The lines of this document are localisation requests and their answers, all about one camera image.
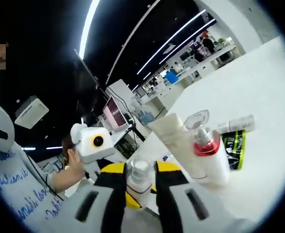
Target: person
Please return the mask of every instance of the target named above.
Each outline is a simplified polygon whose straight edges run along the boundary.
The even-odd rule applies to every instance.
[[[175,70],[173,67],[170,67],[170,70],[171,70],[172,72],[174,72],[175,74],[177,74],[176,70]]]
[[[18,222],[33,232],[48,232],[44,222],[58,215],[63,201],[53,191],[60,193],[81,180],[83,165],[76,152],[68,150],[70,168],[45,173],[14,137],[14,125],[0,107],[0,196]]]
[[[179,73],[183,68],[182,68],[182,65],[180,65],[178,62],[175,62],[175,71],[177,73]]]
[[[198,62],[202,62],[204,60],[204,56],[197,50],[194,51],[194,58]]]
[[[210,53],[214,53],[215,52],[215,45],[214,43],[208,39],[208,38],[204,38],[204,37],[200,37],[202,44],[205,46],[205,48],[207,48],[209,50]]]
[[[64,156],[64,170],[69,169],[71,166],[74,166],[75,162],[80,163],[80,157],[76,152],[75,145],[72,142],[71,135],[68,134],[62,140],[62,147],[63,147],[63,156]],[[88,182],[89,174],[85,172],[85,175],[82,177],[81,180],[76,182],[73,186],[69,187],[65,190],[65,196],[67,198],[71,197],[72,194],[77,192],[83,186],[90,184]]]

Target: white wall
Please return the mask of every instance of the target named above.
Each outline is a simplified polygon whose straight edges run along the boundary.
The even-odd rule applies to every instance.
[[[195,0],[195,3],[217,20],[218,25],[229,34],[242,54],[263,44],[247,17],[229,0]]]
[[[218,41],[220,38],[227,38],[230,35],[224,31],[218,23],[207,28],[207,31],[211,34],[211,36]]]
[[[120,96],[122,99],[125,100],[129,110],[131,111],[131,104],[133,102],[133,98],[134,98],[134,94],[132,93],[131,89],[129,89],[127,87],[127,84],[122,80],[118,80],[117,82],[111,84],[109,86],[118,96]],[[106,89],[105,93],[108,96],[111,96],[110,90]],[[117,96],[111,92],[113,94],[113,97],[115,97],[115,100],[119,106],[119,108],[121,109],[122,112],[127,113],[128,111],[126,110],[126,108],[123,106],[122,102],[120,102],[119,100],[117,100]]]
[[[175,67],[175,62],[178,62],[180,63],[181,65],[183,64],[183,61],[180,59],[180,56],[185,53],[188,49],[189,49],[189,46],[193,44],[193,40],[191,40],[189,43],[187,43],[182,49],[180,49],[175,55],[173,55],[171,58],[169,58],[167,61],[166,61],[166,64],[169,66],[169,67]]]
[[[264,43],[280,35],[277,26],[257,0],[229,1],[246,16]]]

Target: computer monitor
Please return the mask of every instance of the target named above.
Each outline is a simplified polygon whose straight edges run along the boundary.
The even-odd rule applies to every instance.
[[[189,56],[190,56],[190,54],[188,52],[185,52],[180,56],[180,59],[182,61],[185,61]]]
[[[121,130],[123,126],[128,125],[123,113],[113,97],[109,98],[107,104],[103,108],[103,113],[114,131]]]
[[[191,44],[189,47],[190,47],[192,50],[197,50],[197,49],[199,49],[199,48],[201,47],[201,44],[200,44],[200,42],[198,42],[198,41],[194,41],[194,43]]]

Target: bottle cap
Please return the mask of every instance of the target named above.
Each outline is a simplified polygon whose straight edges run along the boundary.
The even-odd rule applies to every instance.
[[[136,183],[144,182],[149,179],[149,172],[153,163],[146,158],[134,158],[130,161],[132,167],[132,178]]]
[[[209,111],[203,110],[189,116],[184,123],[193,140],[201,146],[205,146],[213,140],[212,132],[205,127],[208,120]]]

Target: person's arm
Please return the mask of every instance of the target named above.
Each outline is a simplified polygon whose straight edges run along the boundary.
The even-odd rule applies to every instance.
[[[51,183],[56,193],[60,193],[70,188],[85,176],[83,169],[71,165],[68,169],[62,170],[52,175]]]
[[[85,175],[82,163],[80,161],[76,161],[75,159],[71,160],[71,166],[67,170],[62,170],[59,173],[54,174],[43,172],[35,161],[33,161],[32,158],[28,157],[27,154],[21,150],[21,147],[18,144],[15,143],[13,147],[19,147],[16,148],[15,151],[19,152],[20,158],[23,160],[27,169],[43,185],[43,187],[47,188],[45,184],[46,182],[56,193],[60,193],[70,188]]]

